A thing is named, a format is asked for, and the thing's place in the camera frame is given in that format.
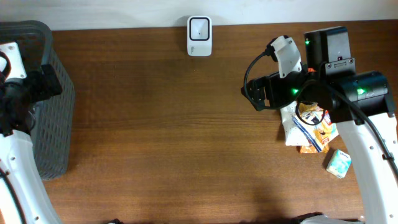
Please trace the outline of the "yellow snack bag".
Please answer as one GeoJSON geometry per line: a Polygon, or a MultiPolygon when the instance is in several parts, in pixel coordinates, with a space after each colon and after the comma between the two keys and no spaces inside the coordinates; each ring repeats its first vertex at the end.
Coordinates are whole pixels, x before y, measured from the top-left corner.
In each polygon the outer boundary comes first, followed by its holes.
{"type": "Polygon", "coordinates": [[[310,146],[315,146],[317,151],[321,151],[339,135],[336,125],[331,122],[329,112],[316,103],[297,103],[293,121],[304,133],[310,146]]]}

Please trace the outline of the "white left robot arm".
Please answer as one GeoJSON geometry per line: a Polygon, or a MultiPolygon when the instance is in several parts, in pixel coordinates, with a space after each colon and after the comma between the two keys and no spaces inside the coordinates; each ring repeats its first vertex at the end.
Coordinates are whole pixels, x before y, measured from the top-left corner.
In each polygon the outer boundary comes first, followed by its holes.
{"type": "Polygon", "coordinates": [[[60,223],[34,159],[30,125],[32,103],[61,94],[51,65],[19,81],[2,76],[1,84],[1,215],[5,223],[60,223]]]}

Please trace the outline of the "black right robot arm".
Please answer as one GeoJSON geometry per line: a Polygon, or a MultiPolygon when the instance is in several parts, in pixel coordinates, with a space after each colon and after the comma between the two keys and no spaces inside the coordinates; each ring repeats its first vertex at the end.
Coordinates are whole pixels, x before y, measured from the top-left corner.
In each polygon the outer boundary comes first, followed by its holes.
{"type": "Polygon", "coordinates": [[[353,163],[366,223],[397,222],[397,118],[387,78],[357,73],[346,27],[306,32],[306,62],[293,38],[272,39],[263,56],[277,72],[250,80],[242,94],[256,110],[315,103],[336,125],[353,163]]]}

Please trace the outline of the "spaghetti pasta packet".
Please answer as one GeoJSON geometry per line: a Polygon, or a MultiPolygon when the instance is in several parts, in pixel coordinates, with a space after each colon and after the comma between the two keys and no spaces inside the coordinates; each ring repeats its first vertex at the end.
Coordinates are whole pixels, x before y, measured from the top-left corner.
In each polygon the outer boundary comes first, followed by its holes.
{"type": "Polygon", "coordinates": [[[321,151],[317,151],[317,149],[315,148],[315,146],[311,145],[311,146],[301,146],[299,149],[299,153],[301,154],[314,154],[314,153],[327,153],[329,151],[329,145],[326,145],[323,147],[323,149],[321,151]]]}

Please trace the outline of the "white tube gold cap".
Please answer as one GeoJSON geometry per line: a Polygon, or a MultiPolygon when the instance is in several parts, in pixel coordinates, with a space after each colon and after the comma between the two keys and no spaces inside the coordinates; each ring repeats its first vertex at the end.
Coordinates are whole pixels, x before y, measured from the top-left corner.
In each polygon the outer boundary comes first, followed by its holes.
{"type": "Polygon", "coordinates": [[[304,133],[294,123],[295,107],[297,102],[289,104],[288,106],[280,109],[282,125],[285,133],[286,146],[309,146],[308,139],[304,133]]]}

